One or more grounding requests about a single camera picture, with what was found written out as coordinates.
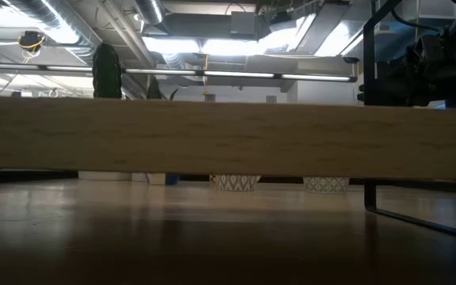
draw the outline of black metal leg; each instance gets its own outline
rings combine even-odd
[[[438,224],[435,222],[424,221],[422,219],[409,217],[407,215],[401,215],[398,213],[394,213],[392,211],[378,209],[378,207],[376,206],[376,187],[377,187],[377,183],[374,181],[367,181],[364,185],[364,201],[365,201],[365,209],[367,211],[371,211],[376,214],[384,215],[386,217],[398,219],[403,222],[410,222],[417,226],[423,226],[430,230],[437,230],[439,232],[453,235],[456,237],[456,228],[444,226],[444,225],[441,225],[441,224]]]
[[[363,201],[365,202],[365,209],[377,210],[376,206],[376,183],[367,181],[363,186]]]

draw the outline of cactus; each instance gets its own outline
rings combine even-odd
[[[116,49],[110,44],[101,43],[93,57],[93,96],[120,99],[123,96],[121,74]]]

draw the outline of potted plant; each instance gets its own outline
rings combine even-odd
[[[107,43],[101,43],[93,57],[93,97],[121,99],[122,70],[116,49]],[[78,178],[88,181],[128,181],[131,173],[79,171]]]

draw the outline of fluorescent light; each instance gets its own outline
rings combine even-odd
[[[257,55],[262,53],[255,40],[208,40],[202,48],[208,55]]]
[[[149,51],[156,51],[161,54],[200,52],[196,40],[155,39],[150,37],[143,37],[142,39]]]
[[[335,56],[349,44],[349,29],[346,24],[339,23],[316,51],[315,56]]]
[[[354,42],[352,42],[350,45],[348,45],[341,53],[340,55],[347,55],[353,48],[355,48],[360,42],[363,40],[363,34],[360,35]]]
[[[8,69],[8,70],[38,70],[39,67],[35,65],[27,65],[27,64],[5,64],[0,63],[1,69]]]
[[[149,70],[140,68],[127,68],[129,74],[162,74],[162,75],[195,75],[194,70]]]
[[[233,72],[233,71],[208,71],[205,70],[206,76],[227,76],[227,77],[246,77],[246,78],[273,78],[274,74],[256,73],[256,72]]]
[[[283,74],[283,79],[332,81],[332,82],[349,82],[351,80],[351,78],[349,78],[347,76],[308,75],[308,74]]]
[[[92,67],[83,66],[47,66],[47,69],[52,71],[73,71],[73,72],[92,72]]]
[[[295,49],[297,49],[298,45],[300,44],[300,42],[302,42],[302,39],[306,35],[307,31],[309,31],[310,26],[313,24],[315,17],[316,14],[309,14],[306,17],[301,17],[297,20],[298,31],[295,34],[294,39],[291,40],[288,44],[287,51],[294,51]]]

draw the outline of wood grain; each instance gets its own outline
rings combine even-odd
[[[456,179],[456,110],[0,98],[0,167]]]

